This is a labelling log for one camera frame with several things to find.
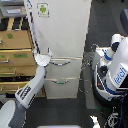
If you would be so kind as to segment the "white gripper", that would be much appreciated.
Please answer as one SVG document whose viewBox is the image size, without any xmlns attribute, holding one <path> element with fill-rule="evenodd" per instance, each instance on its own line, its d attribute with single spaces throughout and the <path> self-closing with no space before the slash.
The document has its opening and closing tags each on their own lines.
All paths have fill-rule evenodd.
<svg viewBox="0 0 128 128">
<path fill-rule="evenodd" d="M 53 57 L 53 53 L 50 48 L 48 48 L 48 55 L 37 54 L 37 49 L 32 50 L 33 55 L 35 56 L 35 60 L 39 66 L 47 66 L 50 62 L 51 57 Z"/>
</svg>

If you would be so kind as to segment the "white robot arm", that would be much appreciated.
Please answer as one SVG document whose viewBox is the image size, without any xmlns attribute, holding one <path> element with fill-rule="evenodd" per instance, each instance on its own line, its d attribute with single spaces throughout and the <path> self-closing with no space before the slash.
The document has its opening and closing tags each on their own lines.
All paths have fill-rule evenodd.
<svg viewBox="0 0 128 128">
<path fill-rule="evenodd" d="M 35 96 L 42 88 L 46 78 L 46 66 L 53 53 L 39 54 L 33 50 L 38 64 L 35 76 L 23 87 L 16 91 L 15 100 L 7 101 L 0 109 L 0 128 L 23 128 L 26 120 L 26 110 L 31 106 Z"/>
</svg>

